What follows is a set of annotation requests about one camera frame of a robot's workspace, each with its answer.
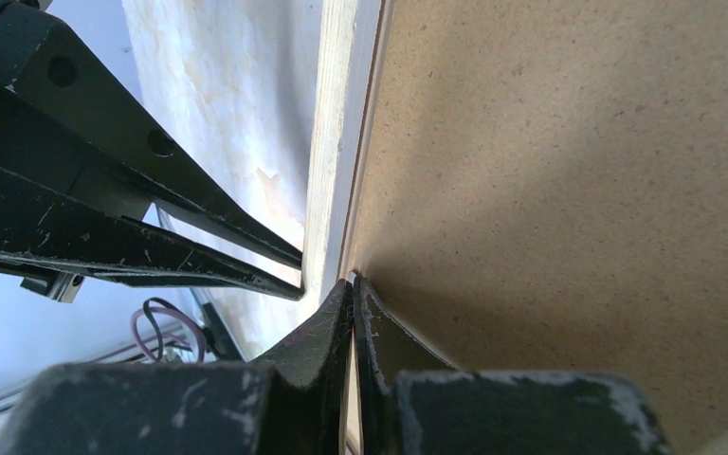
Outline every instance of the black metal bracket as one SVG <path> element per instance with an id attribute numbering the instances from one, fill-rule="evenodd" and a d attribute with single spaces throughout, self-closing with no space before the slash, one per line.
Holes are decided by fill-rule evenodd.
<path id="1" fill-rule="evenodd" d="M 25 391 L 0 455 L 344 453 L 353 326 L 365 454 L 671 453 L 625 378 L 457 371 L 356 278 L 247 364 L 56 367 Z"/>
<path id="2" fill-rule="evenodd" d="M 302 295 L 254 266 L 142 224 L 152 203 L 301 267 L 300 251 L 225 194 L 65 23 L 0 0 L 0 272 L 28 277 L 25 287 L 45 294 L 87 276 Z"/>

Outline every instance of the black metal arm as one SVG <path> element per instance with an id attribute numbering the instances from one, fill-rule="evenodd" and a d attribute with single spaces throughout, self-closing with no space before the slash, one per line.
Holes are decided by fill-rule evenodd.
<path id="1" fill-rule="evenodd" d="M 301 267 L 300 251 L 225 194 L 65 23 L 0 0 L 0 272 L 58 297 L 61 282 L 82 276 L 301 296 L 254 266 L 142 224 L 152 203 Z"/>

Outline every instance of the mounting hole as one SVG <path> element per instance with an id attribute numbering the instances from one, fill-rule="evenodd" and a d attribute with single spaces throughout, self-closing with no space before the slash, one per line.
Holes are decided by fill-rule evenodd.
<path id="1" fill-rule="evenodd" d="M 161 130 L 152 130 L 146 136 L 146 144 L 152 150 L 153 154 L 164 158 L 174 155 L 174 151 L 177 149 L 177 143 L 174 142 L 174 139 L 170 138 L 169 135 Z"/>
<path id="2" fill-rule="evenodd" d="M 48 63 L 48 78 L 58 87 L 68 87 L 77 79 L 77 67 L 68 57 L 55 57 Z"/>

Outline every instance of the cable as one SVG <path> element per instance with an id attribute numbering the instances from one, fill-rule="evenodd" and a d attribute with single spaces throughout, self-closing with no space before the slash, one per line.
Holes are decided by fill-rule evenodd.
<path id="1" fill-rule="evenodd" d="M 161 359 L 163 359 L 163 335 L 160 333 L 160 327 L 157 325 L 157 321 L 155 320 L 155 317 L 152 316 L 152 310 L 150 303 L 155 302 L 163 305 L 166 308 L 169 308 L 170 310 L 174 310 L 178 313 L 182 314 L 182 311 L 180 311 L 176 306 L 169 303 L 168 300 L 163 300 L 160 297 L 151 297 L 147 300 L 143 301 L 143 314 L 146 316 L 146 319 L 149 320 L 149 323 L 152 324 L 153 330 L 155 330 L 155 336 L 157 337 L 157 356 L 153 359 L 155 362 L 159 362 Z"/>
<path id="2" fill-rule="evenodd" d="M 149 308 L 150 313 L 158 313 L 160 315 L 169 316 L 171 318 L 177 319 L 180 322 L 183 323 L 196 337 L 196 351 L 197 351 L 197 362 L 202 362 L 205 360 L 205 337 L 202 335 L 202 331 L 199 330 L 199 326 L 194 323 L 188 316 L 184 315 L 183 313 L 173 310 L 171 308 L 157 308 L 157 307 L 150 307 Z M 144 315 L 145 312 L 143 309 L 137 310 L 133 313 L 133 315 L 130 317 L 130 329 L 133 333 L 133 338 L 135 339 L 135 342 L 138 346 L 138 348 L 143 352 L 147 357 L 149 357 L 152 361 L 160 361 L 155 354 L 149 349 L 149 347 L 146 346 L 145 343 L 143 343 L 143 340 L 140 337 L 140 333 L 137 329 L 137 320 L 140 319 L 141 315 Z"/>

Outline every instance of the brown cardboard surface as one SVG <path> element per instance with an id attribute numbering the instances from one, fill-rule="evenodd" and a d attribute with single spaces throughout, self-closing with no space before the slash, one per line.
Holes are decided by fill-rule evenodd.
<path id="1" fill-rule="evenodd" d="M 399 0 L 347 268 L 467 368 L 728 453 L 728 1 Z"/>

